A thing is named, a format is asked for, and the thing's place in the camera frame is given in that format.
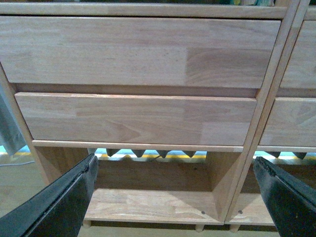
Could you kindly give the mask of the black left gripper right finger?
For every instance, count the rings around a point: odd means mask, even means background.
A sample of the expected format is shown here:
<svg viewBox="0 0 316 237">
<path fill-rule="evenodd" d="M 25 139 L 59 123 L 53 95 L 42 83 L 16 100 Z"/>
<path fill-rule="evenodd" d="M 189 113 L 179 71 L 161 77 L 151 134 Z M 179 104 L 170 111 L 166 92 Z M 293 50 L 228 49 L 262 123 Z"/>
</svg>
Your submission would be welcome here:
<svg viewBox="0 0 316 237">
<path fill-rule="evenodd" d="M 316 190 L 263 157 L 253 164 L 261 197 L 281 237 L 316 235 Z"/>
</svg>

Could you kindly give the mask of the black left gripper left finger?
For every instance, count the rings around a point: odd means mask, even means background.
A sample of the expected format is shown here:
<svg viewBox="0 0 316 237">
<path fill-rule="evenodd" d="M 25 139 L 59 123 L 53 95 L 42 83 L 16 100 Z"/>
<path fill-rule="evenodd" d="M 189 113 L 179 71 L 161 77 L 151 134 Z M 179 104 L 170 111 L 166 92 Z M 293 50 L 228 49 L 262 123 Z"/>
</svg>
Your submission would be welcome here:
<svg viewBox="0 0 316 237">
<path fill-rule="evenodd" d="M 2 237 L 76 237 L 94 192 L 98 158 L 91 154 L 0 219 Z"/>
</svg>

